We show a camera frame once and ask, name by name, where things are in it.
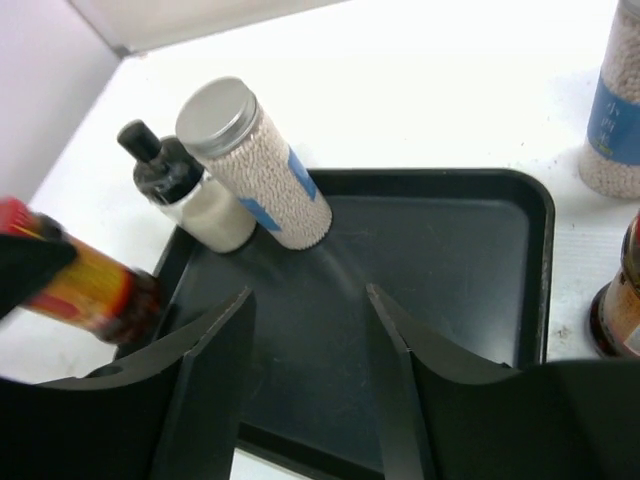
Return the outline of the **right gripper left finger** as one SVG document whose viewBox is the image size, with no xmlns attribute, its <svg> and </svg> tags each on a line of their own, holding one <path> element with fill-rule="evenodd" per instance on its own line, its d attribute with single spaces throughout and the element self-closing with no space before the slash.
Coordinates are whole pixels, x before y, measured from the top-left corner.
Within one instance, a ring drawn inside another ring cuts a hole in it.
<svg viewBox="0 0 640 480">
<path fill-rule="evenodd" d="M 84 378 L 1 383 L 5 479 L 226 479 L 256 316 L 250 290 Z"/>
</svg>

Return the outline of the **red-lid chili sauce jar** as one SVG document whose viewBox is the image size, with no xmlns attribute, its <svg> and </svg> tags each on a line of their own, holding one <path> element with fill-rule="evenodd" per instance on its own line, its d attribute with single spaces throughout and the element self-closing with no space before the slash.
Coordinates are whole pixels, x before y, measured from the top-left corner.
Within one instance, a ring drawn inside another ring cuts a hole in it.
<svg viewBox="0 0 640 480">
<path fill-rule="evenodd" d="M 1 199 L 1 232 L 70 243 L 76 258 L 22 306 L 91 332 L 110 344 L 143 336 L 160 316 L 156 277 L 133 270 L 87 245 L 51 217 L 31 211 L 15 197 Z"/>
<path fill-rule="evenodd" d="M 639 214 L 621 247 L 621 266 L 594 297 L 589 329 L 602 356 L 639 358 Z"/>
</svg>

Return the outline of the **silver-lid bead jar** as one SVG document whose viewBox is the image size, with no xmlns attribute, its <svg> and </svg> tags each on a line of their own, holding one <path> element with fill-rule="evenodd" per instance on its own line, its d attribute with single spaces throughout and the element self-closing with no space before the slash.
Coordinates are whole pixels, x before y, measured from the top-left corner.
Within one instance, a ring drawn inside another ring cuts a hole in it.
<svg viewBox="0 0 640 480">
<path fill-rule="evenodd" d="M 609 34 L 578 165 L 609 197 L 639 197 L 639 3 L 620 1 Z"/>
<path fill-rule="evenodd" d="M 305 250 L 329 232 L 331 207 L 241 79 L 222 77 L 198 89 L 181 108 L 175 133 L 282 246 Z"/>
</svg>

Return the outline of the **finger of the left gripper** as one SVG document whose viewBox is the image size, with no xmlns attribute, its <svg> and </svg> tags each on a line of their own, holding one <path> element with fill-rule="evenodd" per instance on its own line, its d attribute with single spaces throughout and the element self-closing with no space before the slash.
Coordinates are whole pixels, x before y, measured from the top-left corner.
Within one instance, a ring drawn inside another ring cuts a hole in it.
<svg viewBox="0 0 640 480">
<path fill-rule="evenodd" d="M 1 235 L 1 319 L 47 287 L 77 257 L 65 240 Z"/>
</svg>

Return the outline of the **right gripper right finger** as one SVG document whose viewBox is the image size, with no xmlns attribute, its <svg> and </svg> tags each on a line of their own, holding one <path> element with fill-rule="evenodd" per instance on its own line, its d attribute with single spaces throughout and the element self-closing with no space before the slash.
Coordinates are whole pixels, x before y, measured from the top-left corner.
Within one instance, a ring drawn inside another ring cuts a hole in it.
<svg viewBox="0 0 640 480">
<path fill-rule="evenodd" d="M 478 356 L 370 284 L 367 356 L 388 479 L 635 479 L 639 364 L 517 369 Z"/>
</svg>

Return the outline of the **black-cap clear bottle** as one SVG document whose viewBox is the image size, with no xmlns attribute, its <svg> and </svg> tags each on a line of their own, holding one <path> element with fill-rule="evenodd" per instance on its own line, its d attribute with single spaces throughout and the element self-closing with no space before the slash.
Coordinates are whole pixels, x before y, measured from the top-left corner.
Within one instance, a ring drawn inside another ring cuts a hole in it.
<svg viewBox="0 0 640 480">
<path fill-rule="evenodd" d="M 137 190 L 201 244 L 229 253 L 249 240 L 257 225 L 254 216 L 177 137 L 160 138 L 134 120 L 120 130 L 117 142 L 135 160 Z"/>
</svg>

